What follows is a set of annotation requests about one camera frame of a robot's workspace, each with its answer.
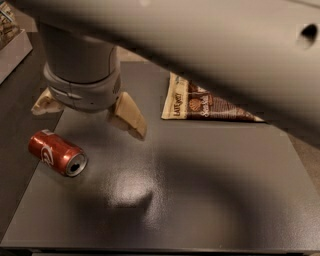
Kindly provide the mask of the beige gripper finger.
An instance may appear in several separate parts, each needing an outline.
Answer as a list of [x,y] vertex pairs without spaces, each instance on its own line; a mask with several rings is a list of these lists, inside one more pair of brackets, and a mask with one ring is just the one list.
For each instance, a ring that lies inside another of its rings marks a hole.
[[127,92],[122,92],[109,108],[107,121],[114,127],[128,132],[132,137],[144,140],[147,123],[140,109]]
[[58,113],[64,110],[64,105],[58,102],[46,88],[39,96],[31,108],[33,115],[40,116],[44,114]]

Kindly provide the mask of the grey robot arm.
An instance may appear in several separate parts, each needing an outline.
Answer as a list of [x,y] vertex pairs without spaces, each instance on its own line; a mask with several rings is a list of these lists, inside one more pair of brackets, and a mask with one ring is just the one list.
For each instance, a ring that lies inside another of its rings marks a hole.
[[8,0],[37,22],[119,45],[320,143],[317,0]]

